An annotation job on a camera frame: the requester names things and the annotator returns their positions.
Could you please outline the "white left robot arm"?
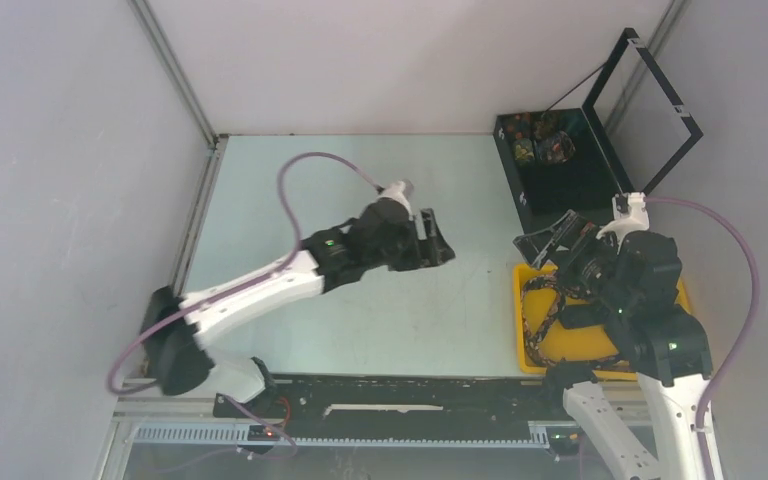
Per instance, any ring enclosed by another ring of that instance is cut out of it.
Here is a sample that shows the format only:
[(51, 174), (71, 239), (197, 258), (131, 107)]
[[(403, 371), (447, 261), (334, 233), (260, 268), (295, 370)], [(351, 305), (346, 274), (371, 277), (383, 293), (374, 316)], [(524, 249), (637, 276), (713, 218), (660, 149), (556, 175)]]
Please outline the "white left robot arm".
[(260, 270), (183, 296), (169, 286), (154, 291), (142, 324), (148, 374), (166, 396), (209, 383), (250, 415), (264, 416), (276, 403), (271, 374), (256, 357), (220, 360), (215, 346), (223, 335), (286, 304), (355, 283), (369, 270), (433, 268), (455, 256), (432, 209), (413, 215), (381, 198), (359, 217), (302, 239), (295, 255)]

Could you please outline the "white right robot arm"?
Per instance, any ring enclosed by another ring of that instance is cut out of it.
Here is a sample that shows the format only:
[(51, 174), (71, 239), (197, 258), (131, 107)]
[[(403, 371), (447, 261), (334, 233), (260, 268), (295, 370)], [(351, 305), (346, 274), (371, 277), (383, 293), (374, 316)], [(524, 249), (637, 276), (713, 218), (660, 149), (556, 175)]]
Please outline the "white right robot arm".
[[(545, 411), (571, 416), (618, 479), (721, 478), (702, 401), (713, 373), (709, 342), (678, 301), (674, 240), (650, 229), (644, 208), (631, 208), (603, 226), (570, 211), (515, 246), (532, 269), (521, 297), (553, 293), (543, 316), (518, 305), (523, 354), (545, 371)], [(655, 454), (609, 409), (597, 374), (618, 364), (644, 394)]]

